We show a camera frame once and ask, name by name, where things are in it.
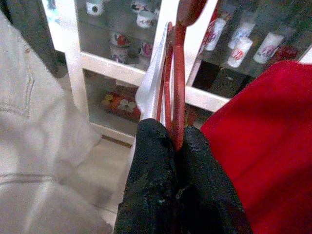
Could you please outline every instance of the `red garment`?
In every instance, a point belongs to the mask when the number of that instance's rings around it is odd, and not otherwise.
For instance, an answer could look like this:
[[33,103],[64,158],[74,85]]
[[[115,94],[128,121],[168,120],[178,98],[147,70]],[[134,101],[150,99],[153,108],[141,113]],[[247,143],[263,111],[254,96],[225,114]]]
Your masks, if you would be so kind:
[[312,233],[312,65],[274,64],[201,130],[255,234]]

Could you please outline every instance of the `plastic hanger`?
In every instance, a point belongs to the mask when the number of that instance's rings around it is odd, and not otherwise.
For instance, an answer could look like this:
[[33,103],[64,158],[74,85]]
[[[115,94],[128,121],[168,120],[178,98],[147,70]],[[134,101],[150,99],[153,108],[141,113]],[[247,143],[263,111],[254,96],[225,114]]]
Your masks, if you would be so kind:
[[[198,19],[206,0],[180,0],[176,25],[168,24],[166,41],[166,57],[160,83],[160,92],[157,106],[157,121],[160,121],[162,96],[165,99],[165,123],[172,137],[176,150],[182,147],[184,134],[185,115],[185,65],[184,65],[184,40],[186,28]],[[174,106],[173,120],[171,120],[170,101],[170,71],[172,56],[174,57]]]

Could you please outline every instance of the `red fabric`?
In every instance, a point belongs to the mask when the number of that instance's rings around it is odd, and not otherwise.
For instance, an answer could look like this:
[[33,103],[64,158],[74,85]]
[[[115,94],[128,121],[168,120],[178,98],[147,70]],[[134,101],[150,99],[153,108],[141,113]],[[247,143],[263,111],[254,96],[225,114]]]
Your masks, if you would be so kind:
[[312,65],[271,66],[201,130],[255,234],[312,233]]

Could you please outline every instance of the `clothing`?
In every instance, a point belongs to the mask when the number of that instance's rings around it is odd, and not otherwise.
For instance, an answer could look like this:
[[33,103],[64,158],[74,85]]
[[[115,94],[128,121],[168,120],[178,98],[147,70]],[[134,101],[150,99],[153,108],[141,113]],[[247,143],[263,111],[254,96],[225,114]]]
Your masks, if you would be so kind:
[[56,76],[57,56],[42,0],[0,0],[0,6],[48,70]]
[[236,192],[212,158],[204,135],[194,127],[186,128],[182,149],[175,153],[166,128],[146,119],[138,124],[115,233],[180,231],[252,233]]
[[197,128],[185,128],[175,164],[183,191],[180,195],[183,233],[252,234],[230,179]]
[[274,64],[201,128],[255,234],[312,232],[311,77]]
[[143,120],[137,126],[136,151],[114,232],[174,233],[175,188],[174,148],[169,134],[156,120]]
[[100,140],[0,12],[0,233],[108,233],[97,210],[59,182]]

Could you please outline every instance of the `floor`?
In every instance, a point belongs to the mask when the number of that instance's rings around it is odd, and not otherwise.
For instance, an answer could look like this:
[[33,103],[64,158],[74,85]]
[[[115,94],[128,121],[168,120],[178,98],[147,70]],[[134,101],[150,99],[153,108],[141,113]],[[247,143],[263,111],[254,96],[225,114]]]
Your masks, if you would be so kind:
[[[71,92],[66,67],[59,72],[65,74],[57,81],[63,89]],[[86,157],[64,184],[81,194],[90,204],[96,206],[103,219],[115,224],[120,190],[120,178],[124,177],[124,168],[129,164],[131,148],[108,138],[102,139]]]

